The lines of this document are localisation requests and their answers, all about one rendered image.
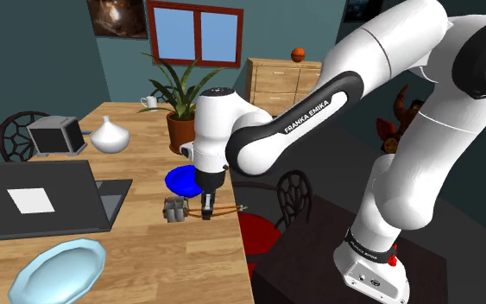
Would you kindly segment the blue bowl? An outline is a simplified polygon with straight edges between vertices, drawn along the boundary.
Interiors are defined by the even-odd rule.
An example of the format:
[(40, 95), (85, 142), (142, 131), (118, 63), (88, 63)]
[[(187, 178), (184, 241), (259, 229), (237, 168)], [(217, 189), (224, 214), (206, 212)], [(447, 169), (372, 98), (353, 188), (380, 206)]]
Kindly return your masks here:
[(201, 195), (202, 189), (195, 182), (195, 167), (192, 164), (179, 166), (165, 177), (167, 188), (178, 196), (193, 198)]

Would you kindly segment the potted plant in brown pot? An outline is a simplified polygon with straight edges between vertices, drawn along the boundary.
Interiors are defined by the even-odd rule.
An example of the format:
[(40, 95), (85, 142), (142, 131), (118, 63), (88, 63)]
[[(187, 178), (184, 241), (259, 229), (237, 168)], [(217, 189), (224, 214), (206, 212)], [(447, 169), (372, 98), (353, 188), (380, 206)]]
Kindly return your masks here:
[[(169, 148), (175, 154), (180, 155), (180, 146), (184, 143), (192, 142), (195, 138), (194, 117), (196, 104), (194, 103), (194, 99), (198, 96), (203, 86), (213, 76), (224, 70), (224, 68), (216, 68), (209, 72), (197, 85), (186, 87), (187, 79), (189, 78), (194, 65), (197, 63), (197, 60), (192, 62), (191, 65), (186, 68), (182, 74), (182, 77), (180, 78), (174, 71), (173, 67), (165, 60), (151, 54), (144, 55), (148, 56), (161, 70), (161, 72), (167, 78), (168, 85), (174, 89), (176, 100), (173, 101), (171, 99), (168, 102), (171, 107), (166, 108), (157, 106), (155, 109), (167, 111), (167, 128), (170, 139)], [(150, 82), (155, 88), (159, 88), (160, 90), (163, 90), (165, 94), (167, 94), (164, 89), (164, 85), (162, 85), (159, 81), (151, 79)], [(150, 108), (145, 108), (140, 110), (139, 113), (145, 111), (152, 110)]]

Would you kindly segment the black chair with red seat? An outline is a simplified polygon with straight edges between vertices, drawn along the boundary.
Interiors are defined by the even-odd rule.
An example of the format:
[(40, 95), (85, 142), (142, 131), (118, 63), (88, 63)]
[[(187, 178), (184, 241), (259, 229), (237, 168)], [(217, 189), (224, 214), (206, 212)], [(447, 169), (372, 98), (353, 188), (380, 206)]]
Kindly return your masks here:
[(313, 190), (306, 174), (300, 170), (286, 172), (275, 186), (254, 181), (236, 181), (232, 186), (275, 192), (281, 211), (280, 218), (274, 224), (264, 217), (244, 212), (242, 206), (237, 213), (249, 278), (252, 278), (254, 268), (280, 238), (280, 225), (288, 228), (305, 208), (306, 222), (310, 221)]

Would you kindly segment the wooden table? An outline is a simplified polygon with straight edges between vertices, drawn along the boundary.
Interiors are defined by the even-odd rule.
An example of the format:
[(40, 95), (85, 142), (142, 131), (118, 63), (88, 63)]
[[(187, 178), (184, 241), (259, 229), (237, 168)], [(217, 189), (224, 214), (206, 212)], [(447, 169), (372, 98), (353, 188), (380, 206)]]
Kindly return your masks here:
[[(16, 111), (38, 110), (76, 116), (72, 108), (42, 110), (39, 105), (0, 105), (0, 123)], [(133, 183), (110, 232), (0, 241), (0, 304), (16, 274), (33, 258), (60, 242), (98, 240), (107, 251), (104, 272), (77, 304), (254, 304), (237, 215), (167, 223), (161, 210), (172, 195), (164, 176), (186, 160), (168, 148), (167, 121), (160, 111), (136, 114), (136, 102), (105, 102), (80, 121), (95, 130), (102, 116), (128, 129), (129, 147), (104, 155), (89, 147), (77, 157), (50, 155), (42, 160), (90, 161), (98, 180), (131, 178)]]

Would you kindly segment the white vase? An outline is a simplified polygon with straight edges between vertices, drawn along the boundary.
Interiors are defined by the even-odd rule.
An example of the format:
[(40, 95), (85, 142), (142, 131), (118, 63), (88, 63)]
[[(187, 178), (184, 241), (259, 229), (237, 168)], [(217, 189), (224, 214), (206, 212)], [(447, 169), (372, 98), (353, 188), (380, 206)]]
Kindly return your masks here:
[(129, 145), (129, 140), (129, 131), (112, 123), (109, 116), (103, 116), (103, 124), (91, 134), (92, 145), (106, 154), (122, 152)]

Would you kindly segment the wooden chest of drawers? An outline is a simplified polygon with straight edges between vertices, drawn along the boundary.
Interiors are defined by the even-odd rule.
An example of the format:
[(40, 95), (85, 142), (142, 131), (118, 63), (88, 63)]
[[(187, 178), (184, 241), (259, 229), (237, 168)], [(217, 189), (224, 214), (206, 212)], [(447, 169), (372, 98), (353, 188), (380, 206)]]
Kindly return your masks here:
[(304, 98), (317, 84), (321, 63), (248, 58), (246, 99), (278, 116)]

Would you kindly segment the dark robot stand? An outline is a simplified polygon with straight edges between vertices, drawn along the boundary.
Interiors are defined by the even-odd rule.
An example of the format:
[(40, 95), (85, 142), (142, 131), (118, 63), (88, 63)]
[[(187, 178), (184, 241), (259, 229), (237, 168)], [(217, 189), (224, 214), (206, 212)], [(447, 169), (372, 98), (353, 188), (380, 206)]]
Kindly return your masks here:
[[(333, 251), (355, 214), (316, 195), (253, 271), (255, 304), (381, 304), (343, 282)], [(408, 304), (449, 304), (446, 260), (399, 237), (399, 260), (410, 283)]]

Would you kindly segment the red framed window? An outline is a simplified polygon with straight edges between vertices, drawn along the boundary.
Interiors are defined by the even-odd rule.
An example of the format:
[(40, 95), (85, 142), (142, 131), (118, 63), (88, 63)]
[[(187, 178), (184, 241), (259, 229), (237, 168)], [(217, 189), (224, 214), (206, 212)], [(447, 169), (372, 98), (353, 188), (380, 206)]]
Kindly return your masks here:
[(198, 67), (241, 66), (243, 9), (146, 0), (152, 55)]

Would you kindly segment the dark grey laptop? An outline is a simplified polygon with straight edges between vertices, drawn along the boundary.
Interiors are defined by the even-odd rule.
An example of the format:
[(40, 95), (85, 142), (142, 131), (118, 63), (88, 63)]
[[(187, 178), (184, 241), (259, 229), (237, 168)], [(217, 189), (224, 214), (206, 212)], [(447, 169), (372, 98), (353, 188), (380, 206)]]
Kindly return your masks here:
[(0, 240), (110, 231), (131, 184), (88, 161), (0, 163)]

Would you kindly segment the grey toaster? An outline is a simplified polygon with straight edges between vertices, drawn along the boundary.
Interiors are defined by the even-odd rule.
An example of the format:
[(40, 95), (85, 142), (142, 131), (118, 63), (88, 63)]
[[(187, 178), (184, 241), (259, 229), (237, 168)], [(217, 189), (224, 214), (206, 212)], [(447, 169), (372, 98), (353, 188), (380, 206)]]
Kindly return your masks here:
[(39, 157), (76, 156), (87, 147), (76, 117), (42, 117), (28, 125), (27, 130)]

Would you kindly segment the light blue plate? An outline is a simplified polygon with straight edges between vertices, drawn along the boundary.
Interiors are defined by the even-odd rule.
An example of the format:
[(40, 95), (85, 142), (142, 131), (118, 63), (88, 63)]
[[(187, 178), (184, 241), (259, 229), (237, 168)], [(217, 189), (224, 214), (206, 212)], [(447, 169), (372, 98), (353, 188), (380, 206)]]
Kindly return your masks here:
[(102, 275), (105, 260), (106, 250), (99, 241), (79, 238), (57, 244), (16, 275), (9, 304), (73, 304)]

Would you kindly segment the brown and red figure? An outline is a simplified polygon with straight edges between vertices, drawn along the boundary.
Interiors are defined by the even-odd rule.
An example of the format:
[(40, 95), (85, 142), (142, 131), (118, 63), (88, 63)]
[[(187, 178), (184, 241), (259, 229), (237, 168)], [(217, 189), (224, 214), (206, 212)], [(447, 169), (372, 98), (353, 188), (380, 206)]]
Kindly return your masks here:
[(393, 123), (381, 118), (376, 119), (377, 134), (382, 140), (381, 150), (386, 154), (396, 153), (401, 137), (424, 104), (423, 100), (414, 99), (411, 105), (406, 108), (404, 105), (404, 98), (407, 89), (408, 85), (405, 85), (397, 94), (393, 103), (394, 116), (400, 123), (398, 129), (395, 128)]

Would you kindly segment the dark brown wall picture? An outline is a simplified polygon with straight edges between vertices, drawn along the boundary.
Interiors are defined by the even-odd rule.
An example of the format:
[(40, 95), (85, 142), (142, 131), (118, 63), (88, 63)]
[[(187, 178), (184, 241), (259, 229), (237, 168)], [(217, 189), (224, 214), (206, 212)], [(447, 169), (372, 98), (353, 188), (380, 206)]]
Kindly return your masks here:
[(144, 0), (87, 0), (96, 36), (147, 39)]

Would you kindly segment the dark blue wall picture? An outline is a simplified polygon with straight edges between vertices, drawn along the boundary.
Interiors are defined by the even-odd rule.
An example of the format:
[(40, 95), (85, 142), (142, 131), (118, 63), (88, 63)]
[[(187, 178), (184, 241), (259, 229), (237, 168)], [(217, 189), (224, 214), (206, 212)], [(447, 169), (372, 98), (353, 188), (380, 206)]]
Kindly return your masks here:
[(347, 0), (344, 22), (367, 22), (381, 12), (383, 0)]

